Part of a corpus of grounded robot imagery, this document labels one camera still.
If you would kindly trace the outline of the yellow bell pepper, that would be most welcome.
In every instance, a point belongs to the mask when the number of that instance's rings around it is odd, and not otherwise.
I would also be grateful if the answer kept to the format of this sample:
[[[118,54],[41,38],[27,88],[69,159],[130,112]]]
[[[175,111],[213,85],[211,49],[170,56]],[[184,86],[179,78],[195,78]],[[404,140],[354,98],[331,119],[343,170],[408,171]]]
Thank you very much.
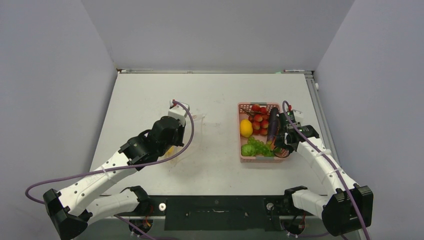
[[[165,158],[170,158],[176,153],[176,147],[172,146],[164,155]]]

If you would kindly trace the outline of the clear zip top bag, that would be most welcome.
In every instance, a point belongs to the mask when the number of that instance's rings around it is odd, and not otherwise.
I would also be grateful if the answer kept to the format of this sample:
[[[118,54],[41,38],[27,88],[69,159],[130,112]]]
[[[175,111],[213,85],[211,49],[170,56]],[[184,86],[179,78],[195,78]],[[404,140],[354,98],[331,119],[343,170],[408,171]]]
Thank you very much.
[[[179,146],[179,147],[175,146],[176,152],[172,156],[174,158],[165,162],[165,164],[172,166],[172,167],[175,167],[181,161],[186,160],[189,157],[193,157],[194,154],[198,150],[200,150],[200,148],[202,146],[202,141],[203,141],[203,127],[204,127],[204,120],[205,120],[206,116],[207,116],[207,114],[205,114],[205,113],[196,113],[196,114],[192,115],[193,123],[194,123],[194,134],[193,134],[193,139],[192,139],[189,147],[183,153],[174,157],[174,155],[176,155],[178,152],[180,152],[183,149],[182,146]],[[192,135],[191,123],[190,123],[190,121],[187,117],[187,126],[185,128],[184,139],[183,139],[184,144],[188,143],[191,135]]]

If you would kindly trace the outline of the green lettuce head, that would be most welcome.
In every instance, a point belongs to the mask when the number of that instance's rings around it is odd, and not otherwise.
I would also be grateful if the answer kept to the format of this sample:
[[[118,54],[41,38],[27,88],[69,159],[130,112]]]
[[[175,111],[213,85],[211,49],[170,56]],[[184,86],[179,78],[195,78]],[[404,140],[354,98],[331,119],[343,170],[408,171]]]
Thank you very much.
[[[253,144],[243,144],[240,147],[240,154],[243,157],[255,157],[257,149]]]

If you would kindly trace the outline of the pink plastic basket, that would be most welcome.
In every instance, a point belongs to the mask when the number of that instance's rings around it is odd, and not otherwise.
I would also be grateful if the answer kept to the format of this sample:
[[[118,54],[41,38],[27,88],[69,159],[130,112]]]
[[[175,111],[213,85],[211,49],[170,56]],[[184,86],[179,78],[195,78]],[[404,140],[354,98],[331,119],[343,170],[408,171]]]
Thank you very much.
[[[260,104],[260,105],[269,105],[271,106],[271,109],[276,107],[279,109],[279,112],[281,112],[281,107],[277,103],[272,102],[241,102],[239,104]],[[274,153],[274,157],[265,157],[262,155],[257,156],[242,156],[241,155],[241,146],[248,143],[248,138],[242,137],[240,135],[240,119],[239,119],[239,104],[237,105],[237,120],[238,120],[238,134],[239,134],[239,156],[240,161],[242,163],[281,163],[284,159],[286,159],[289,154],[279,154],[277,152],[277,148],[275,147],[275,139],[271,144],[267,144],[267,135],[261,136],[261,135],[252,135],[251,137],[264,142],[265,144],[269,145],[271,147],[271,150]]]

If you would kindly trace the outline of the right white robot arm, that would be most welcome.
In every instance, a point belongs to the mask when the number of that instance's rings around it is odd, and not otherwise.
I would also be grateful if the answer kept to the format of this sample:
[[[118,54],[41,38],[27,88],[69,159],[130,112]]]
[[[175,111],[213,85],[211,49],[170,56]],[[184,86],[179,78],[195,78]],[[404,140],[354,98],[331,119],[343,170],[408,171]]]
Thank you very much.
[[[286,189],[283,209],[289,214],[305,211],[320,218],[327,232],[335,237],[369,227],[373,213],[372,190],[348,176],[311,125],[295,123],[292,112],[277,116],[275,145],[288,154],[301,155],[326,191],[323,196],[305,186]]]

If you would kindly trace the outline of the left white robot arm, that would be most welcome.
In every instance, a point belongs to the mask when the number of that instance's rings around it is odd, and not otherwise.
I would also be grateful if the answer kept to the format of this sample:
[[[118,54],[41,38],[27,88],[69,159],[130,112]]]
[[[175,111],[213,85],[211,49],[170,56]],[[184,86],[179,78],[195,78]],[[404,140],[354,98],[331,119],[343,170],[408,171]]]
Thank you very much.
[[[60,239],[72,240],[90,224],[116,214],[145,214],[149,196],[141,186],[101,195],[142,168],[158,164],[158,159],[171,147],[184,147],[186,117],[177,113],[163,116],[151,129],[130,138],[95,171],[79,176],[68,187],[46,191],[43,203]]]

